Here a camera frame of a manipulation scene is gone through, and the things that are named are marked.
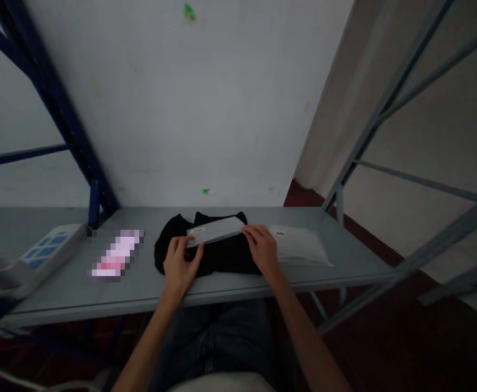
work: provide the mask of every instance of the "black folded garment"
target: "black folded garment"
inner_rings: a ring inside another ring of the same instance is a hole
[[[246,215],[244,215],[243,212],[226,217],[209,217],[197,212],[195,222],[193,223],[185,220],[181,214],[171,218],[168,223],[166,223],[166,226],[164,226],[164,229],[162,229],[161,235],[155,243],[155,267],[157,270],[164,275],[163,263],[168,254],[169,242],[173,237],[185,236],[189,229],[232,216],[237,217],[244,224],[248,224]],[[186,257],[186,261],[192,261],[197,253],[197,248],[187,249],[186,252],[189,255]],[[260,275],[260,271],[251,256],[249,244],[244,234],[238,234],[204,246],[204,256],[200,262],[197,276],[209,275],[214,271]]]

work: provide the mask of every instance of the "label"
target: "label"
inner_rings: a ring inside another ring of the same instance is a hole
[[[190,234],[196,234],[196,233],[201,232],[201,231],[206,231],[206,228],[193,229],[193,230],[190,230],[189,233]]]

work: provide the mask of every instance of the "gray shelf surface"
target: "gray shelf surface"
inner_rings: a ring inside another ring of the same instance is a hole
[[[0,239],[0,246],[2,243],[8,248],[11,257],[25,252],[54,226],[85,222],[87,216],[85,209],[7,209],[9,216],[2,210],[6,209],[0,209],[0,222],[9,225],[10,232],[7,233],[8,240]],[[193,221],[197,211],[211,216],[243,211],[250,223],[282,224],[317,230],[334,266],[283,265],[296,291],[380,283],[395,275],[392,267],[319,207],[123,208],[104,223],[95,237],[81,245],[75,257],[2,318],[0,324],[21,327],[153,310],[165,285],[164,276],[154,264],[155,242],[166,222],[173,216],[180,213]],[[120,282],[93,283],[88,270],[104,254],[121,229],[145,230],[144,243],[138,255]],[[22,235],[12,239],[14,231]],[[184,305],[270,295],[271,290],[262,276],[214,273],[194,281]]]

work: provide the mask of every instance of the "white packet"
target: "white packet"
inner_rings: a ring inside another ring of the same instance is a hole
[[[333,266],[316,231],[290,226],[271,225],[270,232],[277,241],[279,262],[299,265]]]
[[[237,217],[216,220],[215,222],[197,226],[188,230],[187,235],[193,236],[195,239],[188,241],[186,248],[193,248],[198,244],[212,243],[233,237],[242,233],[243,227],[244,223]]]

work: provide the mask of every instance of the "white cable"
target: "white cable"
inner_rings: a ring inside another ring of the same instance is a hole
[[[27,380],[12,376],[11,374],[6,373],[4,370],[1,370],[1,369],[0,369],[0,378],[4,378],[11,383],[14,383],[22,387],[38,391],[38,392],[60,392],[65,389],[76,389],[76,388],[88,388],[90,392],[99,392],[99,390],[90,381],[70,381],[64,384],[54,385],[52,387],[45,387],[43,385],[39,385],[31,381],[27,381]]]
[[[31,390],[42,391],[42,390],[45,389],[45,387],[43,387],[42,385],[35,384],[31,381],[26,381],[26,380],[17,378],[15,376],[12,376],[9,373],[6,373],[5,371],[3,371],[1,369],[0,369],[0,378],[4,378],[4,379],[8,380],[9,382],[12,382],[12,383],[17,384],[17,385],[21,385],[21,386],[23,386],[25,388],[29,388]]]

